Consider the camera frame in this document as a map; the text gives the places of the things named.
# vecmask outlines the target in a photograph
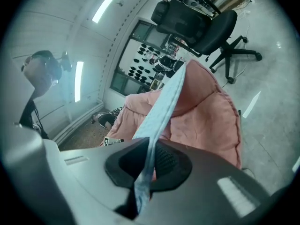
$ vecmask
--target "ceiling light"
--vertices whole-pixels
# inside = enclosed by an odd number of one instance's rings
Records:
[[[108,6],[111,4],[113,0],[104,0],[104,2],[99,7],[98,11],[96,12],[95,16],[93,17],[92,21],[95,23],[98,23],[100,18],[102,17],[105,10],[108,8]]]
[[[74,88],[75,102],[80,101],[80,86],[81,86],[82,72],[83,72],[83,62],[77,62],[76,73],[75,73],[75,88]]]

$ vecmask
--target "white wall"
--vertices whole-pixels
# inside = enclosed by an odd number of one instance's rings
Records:
[[[73,71],[63,72],[60,83],[35,101],[52,138],[103,100],[111,66],[115,68],[124,47],[122,38],[147,0],[122,0],[122,7],[121,0],[114,0],[96,24],[91,19],[103,1],[28,0],[7,33],[5,43],[18,68],[36,51],[50,50],[56,58],[68,51]],[[81,101],[75,103],[77,61],[84,66]]]
[[[113,51],[114,56],[110,58],[109,70],[105,74],[105,86],[102,86],[100,88],[102,94],[99,95],[99,97],[103,99],[105,108],[108,110],[113,110],[116,109],[117,107],[124,105],[125,96],[110,89],[110,85],[113,79],[114,71],[118,65],[119,59],[128,41],[128,38],[132,33],[133,29],[135,28],[135,26],[137,25],[138,21],[141,19],[140,17],[141,8],[146,6],[147,3],[148,0],[141,0],[141,2],[138,3],[138,5],[136,5],[136,8],[133,9],[134,12],[132,12],[129,15],[129,18],[131,19],[129,24],[126,26],[124,33],[122,34],[122,36],[118,36],[117,38],[118,46]]]
[[[6,47],[0,51],[0,123],[17,124],[34,88],[15,65]]]
[[[117,107],[120,106],[121,102],[125,101],[125,97],[118,93],[115,92],[114,90],[110,89],[110,84],[112,82],[113,79],[113,73],[114,70],[118,64],[119,58],[121,56],[121,53],[125,47],[125,44],[130,36],[130,34],[132,33],[133,29],[135,28],[136,24],[138,23],[139,20],[142,21],[146,21],[148,23],[152,23],[155,24],[152,20],[151,20],[151,16],[152,13],[154,11],[155,6],[157,5],[158,2],[160,2],[161,0],[146,0],[145,4],[143,5],[143,7],[138,11],[138,13],[136,14],[135,18],[132,20],[130,26],[128,26],[126,33],[123,36],[123,39],[121,40],[120,44],[119,44],[119,48],[116,52],[116,58],[111,67],[110,67],[110,72],[108,74],[107,77],[107,81],[106,81],[106,85],[105,85],[105,93],[103,96],[103,102],[105,104],[105,108],[112,110],[115,109]],[[126,56],[128,57],[132,57],[133,54],[127,54]]]

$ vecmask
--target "black office chair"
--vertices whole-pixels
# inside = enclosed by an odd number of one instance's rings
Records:
[[[229,83],[234,79],[229,76],[230,57],[233,54],[252,54],[260,61],[262,56],[253,50],[235,49],[236,45],[248,39],[239,36],[231,44],[227,43],[237,21],[235,11],[225,11],[211,20],[208,16],[172,0],[170,2],[159,2],[152,14],[151,20],[157,23],[157,31],[172,34],[169,41],[183,47],[196,57],[210,55],[221,48],[221,55],[212,63],[210,70],[215,73],[213,67],[225,58],[225,76]],[[184,45],[175,39],[181,38],[187,44]]]

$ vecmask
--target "cable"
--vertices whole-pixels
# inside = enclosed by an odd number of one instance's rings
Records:
[[[39,124],[41,125],[41,128],[44,130],[43,125],[42,125],[42,123],[41,123],[41,120],[39,119],[39,115],[38,115],[37,109],[34,109],[34,112],[35,112],[35,114],[36,114],[36,116],[37,116],[37,120],[38,120]]]
[[[238,9],[233,9],[233,11],[237,11],[237,10],[240,10],[240,9],[243,9],[243,8],[245,8],[245,7],[247,7],[248,5],[249,5],[249,3],[250,2],[252,2],[251,0],[249,0],[249,2],[247,3],[247,5],[246,6],[244,6],[244,7],[241,7],[241,8],[238,8]]]
[[[246,11],[245,10],[241,10],[239,12],[239,14],[238,14],[238,17],[240,17],[239,20],[242,19],[242,18],[246,18]]]
[[[244,1],[242,1],[242,3],[240,3],[239,5],[236,6],[236,8],[242,6],[245,2],[248,2],[248,1],[250,1],[250,0],[244,0]]]
[[[245,37],[247,37],[247,35],[248,35],[249,28],[250,28],[250,21],[249,21],[249,19],[248,19],[248,28],[247,28],[247,32],[246,32]],[[239,74],[237,74],[237,75],[234,77],[234,79],[236,79],[238,76],[240,76],[240,75],[246,70],[246,67],[247,67],[247,65],[248,65],[248,63],[249,63],[249,55],[248,55],[248,54],[247,54],[247,58],[248,58],[248,61],[247,61],[246,65],[245,65],[244,69],[243,69]]]
[[[248,28],[247,28],[247,32],[246,32],[245,37],[247,37],[247,35],[248,35],[249,28],[250,28],[250,22],[249,22],[249,25],[248,25]],[[236,79],[239,75],[241,75],[241,74],[246,70],[246,67],[247,67],[247,65],[248,65],[248,63],[249,63],[249,55],[248,55],[248,54],[247,54],[247,58],[248,58],[248,61],[247,61],[246,65],[245,65],[244,69],[243,69],[239,74],[237,74],[237,75],[234,77],[234,79]]]

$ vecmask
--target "window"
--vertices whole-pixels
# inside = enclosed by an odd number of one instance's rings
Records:
[[[151,29],[146,41],[152,45],[161,47],[162,45],[165,45],[164,41],[166,40],[167,36],[168,34],[160,33],[154,28]]]
[[[156,31],[156,25],[144,21],[139,21],[133,30],[130,38],[139,42],[143,42],[156,50],[162,51],[168,34]]]
[[[75,102],[80,101],[80,87],[81,87],[82,72],[83,72],[83,62],[77,62],[76,72],[75,72],[75,88],[74,88]]]
[[[124,76],[122,73],[115,73],[112,79],[111,88],[122,93],[125,83],[126,76]]]
[[[131,39],[133,39],[135,41],[145,43],[147,46],[151,46],[155,50],[165,53],[163,48],[167,42],[167,38],[167,34],[156,31],[156,25],[144,21],[139,21],[131,36],[129,37],[127,44]],[[119,59],[119,63],[122,60],[123,53]],[[110,87],[111,89],[125,96],[150,91],[148,85],[141,83],[124,73],[119,68],[119,64],[114,72]]]
[[[151,29],[150,25],[139,23],[135,28],[135,30],[133,31],[132,37],[140,40],[144,40],[147,37],[147,33],[149,29]]]

